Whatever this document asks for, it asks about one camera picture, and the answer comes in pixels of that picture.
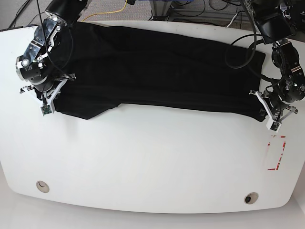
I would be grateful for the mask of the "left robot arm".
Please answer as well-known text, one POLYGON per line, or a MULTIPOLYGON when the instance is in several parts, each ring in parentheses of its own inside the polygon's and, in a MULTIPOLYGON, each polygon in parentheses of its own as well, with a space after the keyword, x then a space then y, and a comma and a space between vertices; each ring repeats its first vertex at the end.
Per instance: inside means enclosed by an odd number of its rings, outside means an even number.
POLYGON ((272 61, 280 69, 281 79, 266 77, 253 69, 250 71, 262 80, 271 83, 272 92, 256 91, 254 94, 263 105, 263 116, 269 116, 279 123, 282 112, 288 109, 293 112, 291 104, 305 97, 305 74, 299 64, 299 54, 287 39, 291 29, 281 9, 280 0, 242 0, 241 5, 250 19, 254 32, 259 31, 262 39, 255 39, 249 46, 247 55, 253 58, 256 46, 260 43, 272 44, 272 61))

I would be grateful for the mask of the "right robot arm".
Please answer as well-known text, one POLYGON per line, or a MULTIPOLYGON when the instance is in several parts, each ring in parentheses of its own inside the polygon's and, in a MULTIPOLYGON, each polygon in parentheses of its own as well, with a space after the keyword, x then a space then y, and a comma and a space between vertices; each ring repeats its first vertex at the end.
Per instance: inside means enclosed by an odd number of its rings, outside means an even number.
POLYGON ((16 73, 40 93, 52 90, 55 81, 74 80, 75 77, 55 65, 51 51, 59 45, 58 36, 71 27, 87 10, 90 0, 53 0, 46 8, 46 18, 36 28, 33 40, 16 60, 16 73))

